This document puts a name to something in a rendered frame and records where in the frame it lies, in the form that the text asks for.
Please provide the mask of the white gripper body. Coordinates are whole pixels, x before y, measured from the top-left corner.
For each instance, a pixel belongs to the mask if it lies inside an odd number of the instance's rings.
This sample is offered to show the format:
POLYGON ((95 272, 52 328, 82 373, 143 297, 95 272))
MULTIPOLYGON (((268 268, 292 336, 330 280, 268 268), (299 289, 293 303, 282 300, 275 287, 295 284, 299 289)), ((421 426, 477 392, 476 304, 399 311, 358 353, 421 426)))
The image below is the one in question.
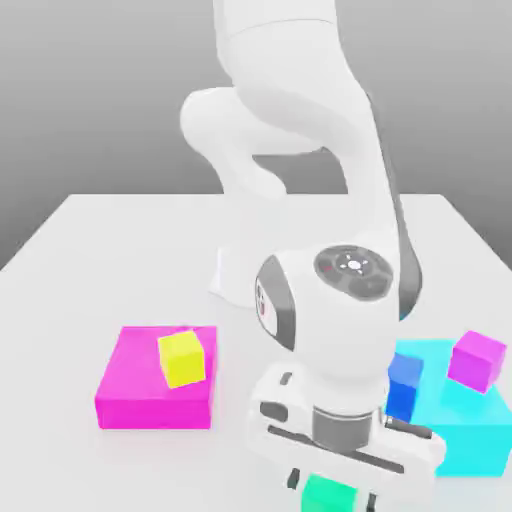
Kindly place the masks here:
POLYGON ((417 504, 432 492, 444 440, 378 410, 336 416, 317 408, 294 418, 280 403, 258 403, 248 414, 248 438, 260 455, 391 502, 417 504))

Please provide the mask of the small green cube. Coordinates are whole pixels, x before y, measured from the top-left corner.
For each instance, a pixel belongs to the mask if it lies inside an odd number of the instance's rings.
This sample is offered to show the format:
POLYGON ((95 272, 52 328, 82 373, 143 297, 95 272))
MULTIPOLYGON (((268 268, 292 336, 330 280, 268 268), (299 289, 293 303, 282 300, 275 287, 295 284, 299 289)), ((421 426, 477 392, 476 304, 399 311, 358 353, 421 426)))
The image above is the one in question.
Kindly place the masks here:
POLYGON ((353 512, 358 490, 311 474, 303 489, 301 512, 353 512))

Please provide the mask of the small blue cube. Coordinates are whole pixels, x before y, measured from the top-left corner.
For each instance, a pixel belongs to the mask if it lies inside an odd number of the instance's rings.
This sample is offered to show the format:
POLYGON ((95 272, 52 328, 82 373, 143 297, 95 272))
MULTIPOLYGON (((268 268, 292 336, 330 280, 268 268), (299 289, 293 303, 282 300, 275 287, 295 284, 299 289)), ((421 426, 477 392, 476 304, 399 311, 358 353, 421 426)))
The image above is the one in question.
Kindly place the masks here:
POLYGON ((386 414, 411 421, 424 362, 416 357, 396 353, 388 369, 390 380, 386 414))

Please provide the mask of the small purple cube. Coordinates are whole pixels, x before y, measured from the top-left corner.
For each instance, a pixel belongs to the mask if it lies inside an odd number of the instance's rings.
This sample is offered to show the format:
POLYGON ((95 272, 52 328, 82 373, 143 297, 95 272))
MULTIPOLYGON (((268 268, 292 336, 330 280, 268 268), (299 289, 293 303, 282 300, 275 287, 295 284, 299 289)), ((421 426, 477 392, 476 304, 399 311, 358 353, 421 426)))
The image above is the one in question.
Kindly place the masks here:
POLYGON ((453 346, 447 377, 486 394, 500 375, 507 345, 475 331, 467 331, 453 346))

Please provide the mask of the small yellow cube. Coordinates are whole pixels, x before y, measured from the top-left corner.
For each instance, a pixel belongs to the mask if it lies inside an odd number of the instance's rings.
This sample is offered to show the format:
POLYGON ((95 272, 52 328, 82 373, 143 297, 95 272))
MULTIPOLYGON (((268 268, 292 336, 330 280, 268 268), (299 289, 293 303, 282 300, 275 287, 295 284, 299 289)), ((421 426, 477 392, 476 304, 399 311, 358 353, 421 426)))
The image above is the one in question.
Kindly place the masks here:
POLYGON ((170 389, 206 379, 204 349, 194 331, 182 331, 157 340, 161 371, 170 389))

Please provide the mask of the large cyan box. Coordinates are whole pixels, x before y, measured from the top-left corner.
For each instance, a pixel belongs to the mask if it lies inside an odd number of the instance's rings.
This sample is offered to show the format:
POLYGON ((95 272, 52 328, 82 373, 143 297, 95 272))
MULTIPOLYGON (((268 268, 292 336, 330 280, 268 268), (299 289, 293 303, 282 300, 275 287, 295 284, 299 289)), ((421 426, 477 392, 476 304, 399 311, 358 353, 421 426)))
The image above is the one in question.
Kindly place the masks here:
POLYGON ((409 423, 445 440, 439 477, 500 477, 512 449, 512 411, 496 387, 481 394, 447 377, 452 346, 451 340, 397 343, 396 353, 424 362, 409 423))

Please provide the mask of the large magenta box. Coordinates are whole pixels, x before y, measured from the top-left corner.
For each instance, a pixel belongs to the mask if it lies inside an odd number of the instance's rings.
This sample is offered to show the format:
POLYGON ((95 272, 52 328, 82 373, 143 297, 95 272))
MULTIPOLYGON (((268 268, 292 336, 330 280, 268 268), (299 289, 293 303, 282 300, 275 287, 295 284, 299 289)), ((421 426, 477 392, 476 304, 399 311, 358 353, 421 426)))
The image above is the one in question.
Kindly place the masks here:
POLYGON ((125 326, 95 395, 102 429, 208 430, 217 366, 214 326, 125 326), (162 373, 157 340, 178 332, 196 333, 205 353, 206 379, 171 389, 162 373))

